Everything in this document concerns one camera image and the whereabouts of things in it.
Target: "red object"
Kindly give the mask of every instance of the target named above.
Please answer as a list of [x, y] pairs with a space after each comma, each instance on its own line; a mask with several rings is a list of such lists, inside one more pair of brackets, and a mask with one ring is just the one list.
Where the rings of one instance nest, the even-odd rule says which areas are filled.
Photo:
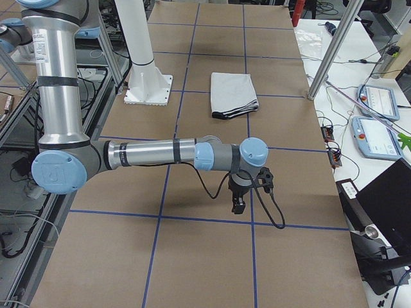
[[300, 20], [305, 2], [306, 0], [298, 0], [297, 4], [295, 5], [293, 18], [291, 19], [291, 21], [293, 22], [293, 27], [296, 27], [298, 25], [298, 21]]

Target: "white pillar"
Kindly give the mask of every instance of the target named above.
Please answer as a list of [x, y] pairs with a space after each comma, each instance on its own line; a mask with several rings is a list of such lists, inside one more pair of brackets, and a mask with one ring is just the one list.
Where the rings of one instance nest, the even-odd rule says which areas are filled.
[[133, 67], [125, 102], [167, 105], [173, 76], [155, 66], [143, 0], [115, 0]]

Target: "sticker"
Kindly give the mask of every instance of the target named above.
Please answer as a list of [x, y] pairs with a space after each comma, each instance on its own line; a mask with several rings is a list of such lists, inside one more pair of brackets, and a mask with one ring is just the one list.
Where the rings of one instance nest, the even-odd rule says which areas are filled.
[[33, 34], [34, 54], [37, 63], [49, 63], [47, 51], [47, 34]]
[[342, 188], [344, 188], [345, 193], [348, 195], [348, 198], [355, 199], [357, 195], [357, 190], [353, 186], [351, 182], [346, 182], [341, 184]]

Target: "white table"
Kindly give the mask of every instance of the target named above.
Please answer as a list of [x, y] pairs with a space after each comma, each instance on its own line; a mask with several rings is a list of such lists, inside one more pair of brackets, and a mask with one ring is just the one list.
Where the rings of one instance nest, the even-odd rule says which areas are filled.
[[[302, 19], [299, 21], [298, 27], [296, 27], [297, 39], [301, 38], [302, 35], [307, 38], [306, 42], [299, 42], [300, 52], [304, 61], [304, 68], [306, 73], [314, 77], [319, 66], [320, 60], [315, 60], [315, 58], [322, 58], [326, 52], [329, 43], [331, 42], [331, 35], [326, 31], [324, 26], [319, 24], [324, 24], [326, 21], [319, 20], [308, 20]], [[338, 26], [338, 21], [331, 21], [333, 24]], [[376, 53], [372, 40], [369, 38], [368, 34], [365, 32], [363, 26], [360, 22], [355, 22], [344, 40], [340, 51], [338, 52], [335, 62], [346, 62], [348, 60], [358, 60], [366, 58], [373, 53]], [[367, 58], [370, 62], [376, 62], [380, 58], [377, 53], [373, 56]], [[346, 94], [350, 95], [352, 98], [356, 97], [357, 86], [364, 83], [367, 77], [370, 75], [374, 64], [361, 64], [361, 63], [349, 63], [349, 64], [338, 64], [334, 63], [329, 70], [329, 81], [340, 88], [353, 87], [343, 90]], [[394, 89], [394, 94], [398, 105], [410, 106], [403, 92], [399, 88], [395, 80], [388, 79], [373, 79], [370, 78], [367, 82], [369, 85], [377, 85], [381, 87], [390, 87]], [[346, 98], [342, 97], [332, 88], [328, 89], [328, 92], [333, 103], [333, 109], [345, 117], [349, 117], [349, 112], [353, 110], [353, 116], [361, 115], [358, 107], [353, 109], [353, 104]], [[346, 120], [340, 115], [334, 113], [331, 109], [331, 104], [326, 94], [326, 87], [323, 85], [315, 98], [315, 108], [319, 111], [318, 116], [322, 116], [324, 113], [325, 117], [329, 118], [334, 125], [336, 124], [346, 124]], [[411, 109], [400, 108], [399, 113], [401, 119], [396, 123], [408, 131], [411, 131]], [[380, 175], [384, 170], [391, 166], [394, 162], [389, 160], [376, 160], [365, 158], [359, 151], [355, 139], [353, 137], [353, 131], [351, 128], [351, 121], [345, 131], [344, 127], [336, 126], [334, 127], [334, 137], [336, 142], [341, 146], [342, 153], [349, 158], [353, 159], [360, 167], [360, 175], [355, 181], [355, 184], [359, 190], [363, 189], [368, 183], [373, 181], [378, 175]], [[411, 152], [407, 149], [404, 150], [405, 159], [411, 163]], [[355, 178], [357, 174], [357, 167], [342, 157], [342, 167], [336, 169], [334, 178], [336, 181], [343, 180], [346, 178]], [[365, 292], [367, 294], [367, 299], [369, 301], [370, 307], [374, 308], [377, 306], [380, 300], [385, 300], [382, 296], [377, 296], [374, 294], [372, 289], [367, 283], [364, 283]], [[385, 307], [390, 305], [392, 296], [394, 295], [394, 290], [389, 292], [390, 295], [386, 299]], [[411, 303], [411, 286], [401, 286], [399, 293], [397, 295], [395, 308], [409, 308]]]

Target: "blue joint cap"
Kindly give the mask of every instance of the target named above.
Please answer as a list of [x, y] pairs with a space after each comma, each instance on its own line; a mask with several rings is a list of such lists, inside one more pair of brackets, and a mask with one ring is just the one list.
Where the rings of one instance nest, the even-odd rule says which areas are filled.
[[7, 42], [6, 40], [0, 39], [0, 47], [6, 52], [11, 53], [14, 51], [15, 47], [11, 45], [11, 43]]
[[100, 35], [100, 27], [80, 29], [76, 34], [76, 39], [96, 39]]
[[37, 185], [53, 194], [69, 194], [87, 181], [83, 164], [64, 151], [45, 151], [37, 155], [31, 165]]
[[263, 167], [268, 157], [268, 146], [261, 139], [251, 137], [240, 144], [240, 153], [246, 163]]
[[58, 3], [60, 0], [16, 0], [27, 8], [47, 8]]
[[194, 166], [197, 170], [210, 171], [214, 166], [214, 150], [208, 142], [195, 145]]
[[8, 27], [24, 26], [24, 23], [18, 18], [7, 18], [7, 19], [1, 21], [1, 23], [4, 24], [5, 26], [8, 26]]

